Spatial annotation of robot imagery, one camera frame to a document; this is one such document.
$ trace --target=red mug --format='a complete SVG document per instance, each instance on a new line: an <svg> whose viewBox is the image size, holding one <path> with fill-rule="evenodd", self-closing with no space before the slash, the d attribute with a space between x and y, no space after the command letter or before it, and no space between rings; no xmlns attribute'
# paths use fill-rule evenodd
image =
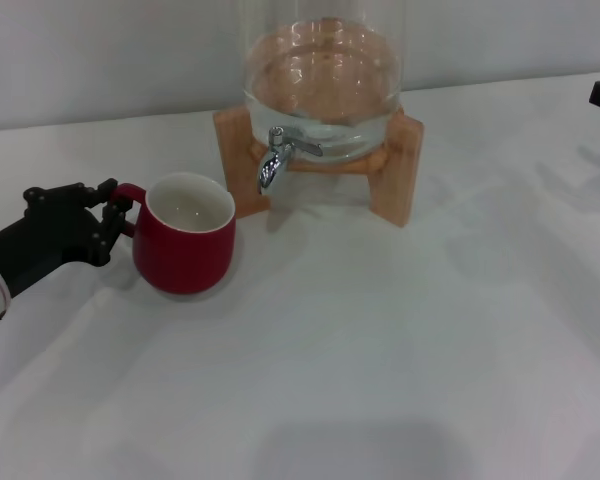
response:
<svg viewBox="0 0 600 480"><path fill-rule="evenodd" d="M192 294L226 275L236 236L236 205L220 184L193 173L175 173L144 189L120 185L114 195L138 202L138 221L128 224L133 260L155 288Z"/></svg>

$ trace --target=metal spigot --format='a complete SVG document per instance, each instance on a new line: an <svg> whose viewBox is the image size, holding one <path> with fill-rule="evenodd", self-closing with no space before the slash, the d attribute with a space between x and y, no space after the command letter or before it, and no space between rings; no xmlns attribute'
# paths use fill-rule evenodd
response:
<svg viewBox="0 0 600 480"><path fill-rule="evenodd" d="M301 140L298 138L301 135L302 132L293 127L273 127L269 130L269 151L262 159L258 170L258 192L261 195L271 193L276 177L287 169L289 161L295 156L296 149L322 157L320 145Z"/></svg>

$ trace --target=faucet handle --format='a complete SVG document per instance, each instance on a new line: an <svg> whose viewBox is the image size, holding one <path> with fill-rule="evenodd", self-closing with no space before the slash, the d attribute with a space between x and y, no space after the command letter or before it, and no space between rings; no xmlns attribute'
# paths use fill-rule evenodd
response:
<svg viewBox="0 0 600 480"><path fill-rule="evenodd" d="M304 140L301 140L291 134L289 130L292 130L293 133L301 133L295 128L285 129L283 127L273 127L271 130L269 130L269 146L282 147L283 145L292 145L294 148L299 148L300 150L316 157L322 157L322 155L324 155L320 145L314 145L313 143L305 142Z"/></svg>

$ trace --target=wooden stand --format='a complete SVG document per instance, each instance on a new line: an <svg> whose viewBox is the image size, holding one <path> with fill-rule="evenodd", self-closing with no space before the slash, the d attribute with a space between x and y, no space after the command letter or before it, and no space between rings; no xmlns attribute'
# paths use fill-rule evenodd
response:
<svg viewBox="0 0 600 480"><path fill-rule="evenodd" d="M236 202L238 218L270 208L269 199L258 193L258 167L267 147L252 134L246 107L214 115L227 188ZM342 164L318 164L294 160L291 172L366 175L371 187L371 211L404 227L409 222L415 192L422 123L397 112L387 128L385 143L371 154Z"/></svg>

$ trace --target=white wall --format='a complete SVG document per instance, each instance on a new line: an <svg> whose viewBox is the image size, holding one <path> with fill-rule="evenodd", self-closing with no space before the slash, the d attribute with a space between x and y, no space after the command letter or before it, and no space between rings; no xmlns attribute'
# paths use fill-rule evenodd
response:
<svg viewBox="0 0 600 480"><path fill-rule="evenodd" d="M0 128L240 101L235 0L0 0ZM406 87L600 70L600 0L410 0Z"/></svg>

